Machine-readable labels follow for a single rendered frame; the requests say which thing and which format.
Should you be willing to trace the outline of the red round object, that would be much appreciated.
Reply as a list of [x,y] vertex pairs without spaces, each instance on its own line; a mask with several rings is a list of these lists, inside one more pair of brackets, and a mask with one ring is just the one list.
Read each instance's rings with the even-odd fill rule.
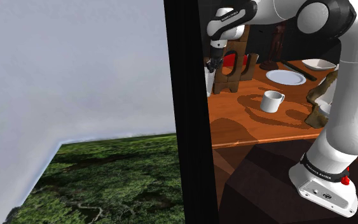
[[[225,56],[224,56],[224,59],[223,59],[223,67],[234,66],[235,56],[236,56],[236,55],[235,55],[234,53],[225,55]],[[245,65],[247,64],[247,58],[248,58],[248,55],[244,55],[244,57],[243,57],[243,63],[242,63],[243,66],[245,66]]]

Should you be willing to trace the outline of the tall white cup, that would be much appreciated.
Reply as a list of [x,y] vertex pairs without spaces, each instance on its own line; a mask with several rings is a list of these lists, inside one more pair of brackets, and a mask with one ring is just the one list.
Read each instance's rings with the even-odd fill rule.
[[205,85],[206,85],[207,97],[210,97],[216,72],[215,71],[210,72],[207,67],[204,67],[204,71],[205,71]]

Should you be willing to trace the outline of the brown wooden abstract sculpture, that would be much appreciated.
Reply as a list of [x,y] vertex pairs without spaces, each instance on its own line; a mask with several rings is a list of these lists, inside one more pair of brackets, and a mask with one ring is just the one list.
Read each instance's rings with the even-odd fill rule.
[[[229,40],[224,47],[223,56],[234,53],[236,55],[235,63],[234,66],[221,66],[216,69],[212,87],[213,94],[219,94],[225,88],[228,88],[231,93],[235,93],[238,91],[240,81],[252,80],[259,55],[256,53],[245,53],[250,28],[250,25],[245,25],[243,35],[238,39]],[[245,66],[242,65],[244,55],[248,55]]]

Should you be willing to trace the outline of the dark brown figure statue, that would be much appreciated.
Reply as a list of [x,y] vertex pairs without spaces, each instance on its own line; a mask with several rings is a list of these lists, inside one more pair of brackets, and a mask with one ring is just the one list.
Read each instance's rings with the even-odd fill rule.
[[284,33],[286,30],[286,21],[280,22],[275,27],[272,34],[272,41],[270,45],[270,51],[266,61],[260,64],[260,68],[265,71],[277,70],[279,67],[274,59],[280,60],[281,52],[283,49]]

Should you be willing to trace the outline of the orange wooden table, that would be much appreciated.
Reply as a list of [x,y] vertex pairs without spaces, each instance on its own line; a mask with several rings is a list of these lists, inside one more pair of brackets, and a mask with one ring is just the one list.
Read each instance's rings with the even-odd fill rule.
[[[238,91],[231,93],[222,90],[208,99],[210,134],[214,165],[231,174],[236,165],[221,153],[225,148],[315,139],[320,129],[308,126],[304,121],[311,113],[307,103],[308,91],[316,87],[328,74],[327,71],[311,71],[316,81],[306,81],[301,85],[282,85],[269,80],[266,71],[255,68],[250,81],[240,81]],[[283,103],[275,113],[261,110],[263,94],[267,90],[285,95]]]

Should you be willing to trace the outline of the white mug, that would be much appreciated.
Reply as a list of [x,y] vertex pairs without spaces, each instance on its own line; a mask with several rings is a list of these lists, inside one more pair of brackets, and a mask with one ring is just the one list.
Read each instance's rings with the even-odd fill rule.
[[285,95],[280,92],[269,90],[263,94],[260,109],[266,113],[276,113]]

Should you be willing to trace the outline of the white plate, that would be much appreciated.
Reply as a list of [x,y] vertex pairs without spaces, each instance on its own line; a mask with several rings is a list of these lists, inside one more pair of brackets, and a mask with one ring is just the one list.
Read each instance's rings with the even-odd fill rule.
[[302,85],[306,82],[306,78],[299,73],[288,70],[273,70],[266,73],[266,77],[282,85]]

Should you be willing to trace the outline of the long black stick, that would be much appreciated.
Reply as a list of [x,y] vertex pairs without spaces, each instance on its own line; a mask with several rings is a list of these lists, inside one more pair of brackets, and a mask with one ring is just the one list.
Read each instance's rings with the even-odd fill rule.
[[314,76],[312,76],[311,74],[307,73],[306,71],[304,71],[304,70],[302,70],[302,69],[296,67],[295,65],[289,63],[289,62],[286,61],[286,60],[280,59],[280,62],[281,62],[283,65],[285,65],[285,66],[287,66],[287,67],[293,69],[294,71],[296,71],[296,72],[302,74],[306,79],[308,79],[308,80],[310,80],[310,81],[316,81],[316,80],[317,80],[316,77],[314,77]]

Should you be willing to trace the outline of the white bowl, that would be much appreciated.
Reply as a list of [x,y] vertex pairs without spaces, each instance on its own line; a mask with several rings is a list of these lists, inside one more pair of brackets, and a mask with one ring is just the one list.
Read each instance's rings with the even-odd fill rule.
[[326,71],[336,68],[336,64],[333,64],[332,62],[326,61],[324,59],[305,59],[302,60],[302,63],[305,65],[305,67],[313,71]]

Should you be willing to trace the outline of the brown twisted sculpture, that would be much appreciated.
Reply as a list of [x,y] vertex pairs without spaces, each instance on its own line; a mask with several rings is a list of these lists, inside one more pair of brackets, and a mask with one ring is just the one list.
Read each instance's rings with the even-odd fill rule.
[[329,110],[336,89],[337,76],[338,71],[330,72],[306,96],[307,102],[312,105],[312,112],[305,119],[305,123],[315,129],[323,128],[328,121]]

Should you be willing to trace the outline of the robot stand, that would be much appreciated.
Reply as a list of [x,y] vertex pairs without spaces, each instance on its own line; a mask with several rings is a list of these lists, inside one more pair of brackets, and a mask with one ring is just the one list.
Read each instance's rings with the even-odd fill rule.
[[[220,224],[358,224],[298,195],[289,169],[311,147],[306,140],[257,144],[228,178]],[[358,162],[350,166],[358,196]]]

